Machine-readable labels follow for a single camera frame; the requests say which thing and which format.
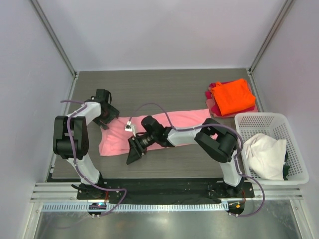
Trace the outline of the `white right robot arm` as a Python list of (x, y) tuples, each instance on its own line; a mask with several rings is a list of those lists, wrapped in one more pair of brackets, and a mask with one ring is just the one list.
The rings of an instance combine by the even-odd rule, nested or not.
[(127, 165), (141, 159), (155, 143), (164, 148), (197, 144), (220, 164), (226, 194), (236, 197), (242, 192), (244, 177), (237, 172), (233, 159), (239, 135), (232, 128), (212, 118), (189, 128), (163, 126), (152, 116), (143, 118), (141, 125), (145, 132), (135, 133), (128, 139)]

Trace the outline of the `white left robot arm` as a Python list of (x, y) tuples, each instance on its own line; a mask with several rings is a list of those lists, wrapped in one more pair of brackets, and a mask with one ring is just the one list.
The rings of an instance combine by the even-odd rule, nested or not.
[(95, 123), (107, 130), (112, 120), (119, 117), (119, 111), (111, 105), (112, 94), (105, 89), (97, 89), (96, 94), (86, 101), (62, 100), (62, 103), (78, 104), (74, 112), (57, 116), (54, 120), (53, 152), (69, 162), (81, 179), (89, 186), (89, 193), (96, 199), (106, 193), (103, 176), (94, 166), (89, 156), (89, 136), (87, 126)]

